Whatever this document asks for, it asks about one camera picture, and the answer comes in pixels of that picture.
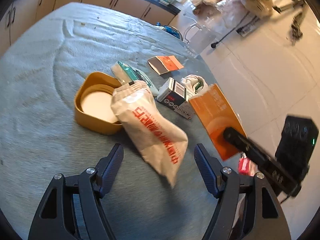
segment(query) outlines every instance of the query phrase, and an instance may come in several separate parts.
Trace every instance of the white tiled floor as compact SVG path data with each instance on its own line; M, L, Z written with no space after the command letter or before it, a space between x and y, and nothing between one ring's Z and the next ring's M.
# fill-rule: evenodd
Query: white tiled floor
M239 114L247 134L273 119L256 83L232 53L213 68L212 73L234 111Z
M288 2L282 0L280 5ZM233 32L215 50L207 47L201 54L247 135L272 155L286 115L311 117L320 128L320 24L309 10L301 25L303 37L292 46L289 31L298 12L274 12L245 38ZM320 206L319 144L301 192L282 205L293 240Z

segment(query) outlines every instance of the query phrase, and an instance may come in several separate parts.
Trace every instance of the white cloth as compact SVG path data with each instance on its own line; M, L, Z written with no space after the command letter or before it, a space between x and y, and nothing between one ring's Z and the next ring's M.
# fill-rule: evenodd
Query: white cloth
M195 94L208 87L203 77L193 74L188 75L185 78L181 78L181 85Z

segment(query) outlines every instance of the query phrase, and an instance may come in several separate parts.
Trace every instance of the small product box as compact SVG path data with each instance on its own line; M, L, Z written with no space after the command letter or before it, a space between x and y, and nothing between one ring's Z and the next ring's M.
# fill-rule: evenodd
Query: small product box
M157 101L171 108L186 119L191 119L195 114L188 100L195 94L187 90L180 83L170 77L159 89Z

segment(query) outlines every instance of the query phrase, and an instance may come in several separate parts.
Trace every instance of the orange object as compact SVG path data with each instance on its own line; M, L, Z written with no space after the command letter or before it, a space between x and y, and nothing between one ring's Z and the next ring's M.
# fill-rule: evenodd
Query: orange object
M86 114L82 109L81 102L83 101L84 97L91 92L103 91L112 95L113 90L120 86L121 84L116 78L105 73L90 73L75 96L74 105L76 122L85 128L106 135L111 135L118 132L122 128L122 124L119 121L108 122L95 116Z
M184 68L175 56L152 57L148 63L159 75Z
M207 130L222 160L225 161L237 154L239 150L223 138L223 131L227 127L233 127L242 135L247 135L218 85L211 85L205 93L189 98L189 103Z

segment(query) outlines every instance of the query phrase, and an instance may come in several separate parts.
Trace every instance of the white plastic bag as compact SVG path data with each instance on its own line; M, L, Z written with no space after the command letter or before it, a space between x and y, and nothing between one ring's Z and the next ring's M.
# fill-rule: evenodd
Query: white plastic bag
M228 29L234 28L248 13L240 0L222 0L217 3L216 8L221 12Z
M188 137L159 113L147 84L134 81L116 88L111 109L142 158L174 187Z

